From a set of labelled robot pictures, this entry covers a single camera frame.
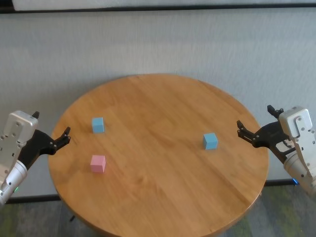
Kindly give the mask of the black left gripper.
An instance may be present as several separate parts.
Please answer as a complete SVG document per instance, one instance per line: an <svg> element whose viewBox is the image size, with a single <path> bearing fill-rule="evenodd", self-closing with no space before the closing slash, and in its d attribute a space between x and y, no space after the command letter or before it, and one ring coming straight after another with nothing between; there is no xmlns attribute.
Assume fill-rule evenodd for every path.
<svg viewBox="0 0 316 237"><path fill-rule="evenodd" d="M39 116L39 111L35 111L32 114L32 117L36 119ZM22 148L18 160L29 170L39 156L54 155L56 151L68 145L71 140L69 136L70 131L71 128L67 127L59 138L53 140L46 133L36 129L32 138Z"/></svg>

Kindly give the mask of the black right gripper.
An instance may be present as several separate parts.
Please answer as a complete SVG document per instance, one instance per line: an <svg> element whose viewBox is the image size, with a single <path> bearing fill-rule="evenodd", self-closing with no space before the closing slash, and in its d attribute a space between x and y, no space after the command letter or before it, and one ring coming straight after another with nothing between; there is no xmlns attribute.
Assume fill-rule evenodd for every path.
<svg viewBox="0 0 316 237"><path fill-rule="evenodd" d="M268 105L267 111L273 117L278 118L283 113L283 108L276 110L272 105ZM239 138L247 141L255 148L268 148L282 164L285 163L287 155L295 151L293 142L288 135L284 134L280 123L277 121L269 123L253 133L238 120L237 134Z"/></svg>

